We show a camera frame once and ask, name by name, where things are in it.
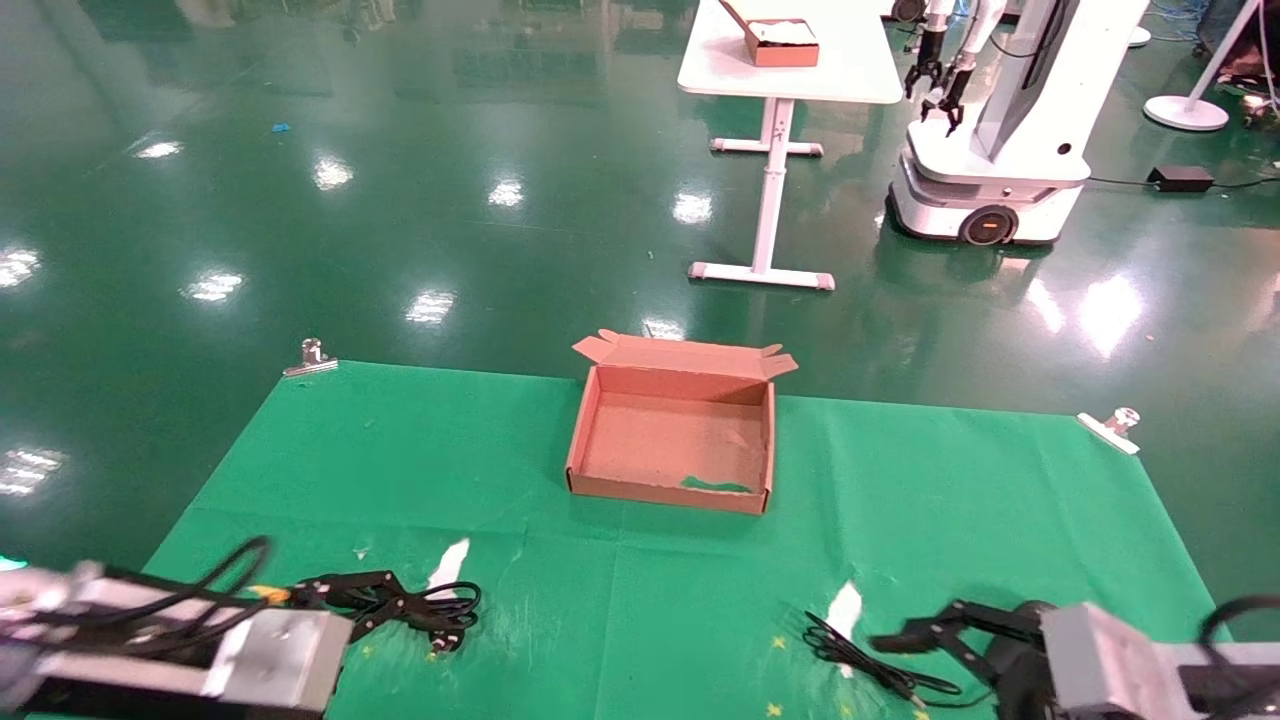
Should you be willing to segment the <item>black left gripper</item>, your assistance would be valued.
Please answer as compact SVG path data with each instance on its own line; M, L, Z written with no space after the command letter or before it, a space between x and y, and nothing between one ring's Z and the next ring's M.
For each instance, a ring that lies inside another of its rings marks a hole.
M330 573L291 587L292 609L349 611L349 643L401 618L406 589L392 571ZM74 678L20 683L20 714L79 719L324 719L326 679L233 682L206 692L202 675Z

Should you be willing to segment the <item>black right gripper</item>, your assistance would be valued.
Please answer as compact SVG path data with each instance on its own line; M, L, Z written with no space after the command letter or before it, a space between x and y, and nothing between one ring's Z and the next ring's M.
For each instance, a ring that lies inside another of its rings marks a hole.
M954 600L931 618L911 618L895 634L870 635L881 653L927 653L943 650L982 683L995 683L997 719L1061 719L1042 632L1043 616L1059 606L1027 601L1012 610ZM992 635L986 656L961 632Z

